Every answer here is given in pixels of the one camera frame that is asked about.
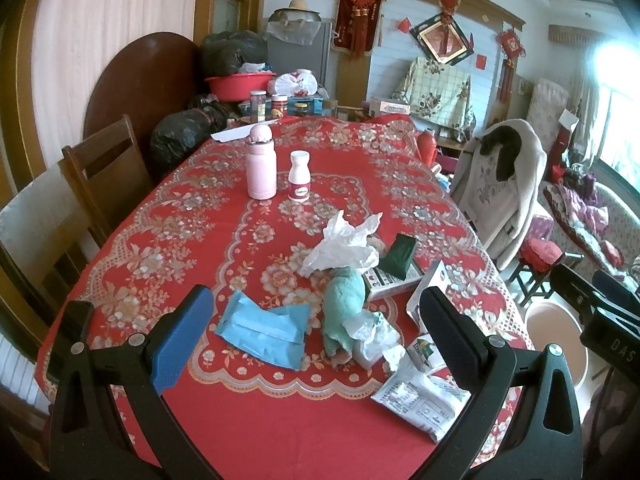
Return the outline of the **printed white paper packet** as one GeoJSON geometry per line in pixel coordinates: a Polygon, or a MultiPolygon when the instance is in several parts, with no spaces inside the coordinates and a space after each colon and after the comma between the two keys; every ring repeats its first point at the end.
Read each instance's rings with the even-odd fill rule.
{"type": "Polygon", "coordinates": [[[454,426],[471,393],[406,362],[372,399],[439,443],[454,426]]]}

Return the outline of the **milk carton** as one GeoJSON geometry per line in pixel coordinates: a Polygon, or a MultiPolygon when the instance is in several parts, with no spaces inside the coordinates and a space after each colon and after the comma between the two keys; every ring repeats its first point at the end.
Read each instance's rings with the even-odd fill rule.
{"type": "Polygon", "coordinates": [[[414,366],[427,375],[433,375],[446,367],[430,334],[417,336],[406,351],[414,366]]]}

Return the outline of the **white tissue pack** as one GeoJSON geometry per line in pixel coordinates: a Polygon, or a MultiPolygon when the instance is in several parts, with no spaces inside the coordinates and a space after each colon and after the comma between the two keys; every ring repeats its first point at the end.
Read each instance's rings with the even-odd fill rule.
{"type": "Polygon", "coordinates": [[[392,373],[406,355],[401,334],[381,312],[362,310],[346,318],[343,327],[354,341],[354,360],[365,370],[372,370],[383,359],[392,373]]]}

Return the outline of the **dark green pouch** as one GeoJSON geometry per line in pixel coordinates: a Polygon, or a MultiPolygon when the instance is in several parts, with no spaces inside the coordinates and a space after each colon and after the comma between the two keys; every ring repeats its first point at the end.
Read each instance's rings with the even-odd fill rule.
{"type": "Polygon", "coordinates": [[[413,262],[418,241],[406,234],[398,233],[386,255],[380,260],[378,268],[395,278],[404,280],[413,262]]]}

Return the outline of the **blue tissue pack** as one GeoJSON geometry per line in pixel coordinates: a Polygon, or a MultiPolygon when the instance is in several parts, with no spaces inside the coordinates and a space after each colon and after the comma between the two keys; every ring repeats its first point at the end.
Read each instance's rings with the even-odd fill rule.
{"type": "Polygon", "coordinates": [[[215,333],[262,362],[300,370],[310,316],[309,304],[264,310],[237,290],[224,308],[215,333]]]}

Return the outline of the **teal green cloth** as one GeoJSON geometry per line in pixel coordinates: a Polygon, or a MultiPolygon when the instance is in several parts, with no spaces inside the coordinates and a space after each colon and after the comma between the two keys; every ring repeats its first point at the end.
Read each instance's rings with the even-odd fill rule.
{"type": "Polygon", "coordinates": [[[351,268],[334,269],[324,290],[322,339],[331,366],[337,368],[352,359],[355,341],[343,323],[362,311],[366,286],[361,274],[351,268]]]}

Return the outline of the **white plastic bag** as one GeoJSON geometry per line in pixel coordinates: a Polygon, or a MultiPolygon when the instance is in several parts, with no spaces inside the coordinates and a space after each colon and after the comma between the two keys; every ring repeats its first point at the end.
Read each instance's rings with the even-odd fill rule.
{"type": "Polygon", "coordinates": [[[373,269],[380,253],[368,242],[380,226],[383,214],[371,214],[359,226],[353,226],[339,210],[322,231],[322,240],[306,255],[298,274],[309,278],[316,271],[352,269],[360,274],[373,269]]]}

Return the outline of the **green white medicine box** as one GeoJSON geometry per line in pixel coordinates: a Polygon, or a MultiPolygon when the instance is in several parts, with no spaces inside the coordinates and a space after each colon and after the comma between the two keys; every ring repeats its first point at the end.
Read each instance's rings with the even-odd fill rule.
{"type": "Polygon", "coordinates": [[[412,292],[422,280],[424,272],[415,262],[410,266],[405,278],[396,278],[380,268],[367,270],[362,274],[366,286],[367,300],[376,301],[393,297],[404,292],[412,292]]]}

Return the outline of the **chair with white coat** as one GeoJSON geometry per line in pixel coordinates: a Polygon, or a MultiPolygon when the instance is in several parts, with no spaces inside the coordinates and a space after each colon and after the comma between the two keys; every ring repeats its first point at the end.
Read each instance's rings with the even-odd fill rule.
{"type": "Polygon", "coordinates": [[[450,196],[500,271],[525,240],[546,166],[540,139],[521,118],[472,136],[458,158],[450,196]]]}

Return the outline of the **small white pill bottle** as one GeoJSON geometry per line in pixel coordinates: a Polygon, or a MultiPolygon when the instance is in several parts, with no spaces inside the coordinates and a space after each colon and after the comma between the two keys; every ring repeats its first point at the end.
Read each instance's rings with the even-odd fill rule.
{"type": "Polygon", "coordinates": [[[310,154],[306,151],[292,151],[290,159],[292,166],[288,172],[288,198],[303,203],[310,194],[310,154]]]}

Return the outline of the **pink thermos bottle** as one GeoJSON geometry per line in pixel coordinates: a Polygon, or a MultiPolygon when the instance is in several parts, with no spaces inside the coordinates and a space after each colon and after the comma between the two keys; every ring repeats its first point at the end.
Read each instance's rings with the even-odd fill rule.
{"type": "Polygon", "coordinates": [[[246,141],[247,193],[253,200],[270,200],[277,194],[277,153],[270,125],[258,122],[246,141]]]}

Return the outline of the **red plastic basin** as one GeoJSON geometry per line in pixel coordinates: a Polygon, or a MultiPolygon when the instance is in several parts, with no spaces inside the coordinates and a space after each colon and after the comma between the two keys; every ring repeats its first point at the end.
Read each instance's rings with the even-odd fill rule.
{"type": "Polygon", "coordinates": [[[252,74],[234,74],[231,76],[209,77],[205,79],[209,92],[219,102],[236,103],[250,98],[250,92],[267,90],[274,73],[261,72],[252,74]]]}

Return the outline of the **small red knot decoration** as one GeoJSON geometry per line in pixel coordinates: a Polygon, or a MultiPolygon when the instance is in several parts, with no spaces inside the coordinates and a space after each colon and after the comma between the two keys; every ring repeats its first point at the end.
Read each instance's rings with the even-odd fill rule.
{"type": "Polygon", "coordinates": [[[526,57],[526,50],[514,28],[504,30],[497,36],[497,42],[503,53],[503,61],[498,88],[498,100],[509,101],[516,64],[519,58],[526,57]]]}

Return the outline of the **black garbage bag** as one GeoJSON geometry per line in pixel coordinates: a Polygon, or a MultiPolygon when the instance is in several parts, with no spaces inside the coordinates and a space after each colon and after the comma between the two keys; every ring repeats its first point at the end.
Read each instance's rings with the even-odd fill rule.
{"type": "Polygon", "coordinates": [[[259,64],[268,60],[265,39],[251,30],[209,34],[200,48],[207,77],[235,75],[245,63],[259,64]]]}

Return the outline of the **red chinese knot decoration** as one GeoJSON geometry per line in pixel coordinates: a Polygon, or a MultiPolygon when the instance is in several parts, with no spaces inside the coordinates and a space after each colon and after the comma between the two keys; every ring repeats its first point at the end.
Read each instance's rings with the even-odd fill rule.
{"type": "Polygon", "coordinates": [[[351,58],[373,49],[382,3],[386,0],[337,0],[332,48],[351,58]]]}

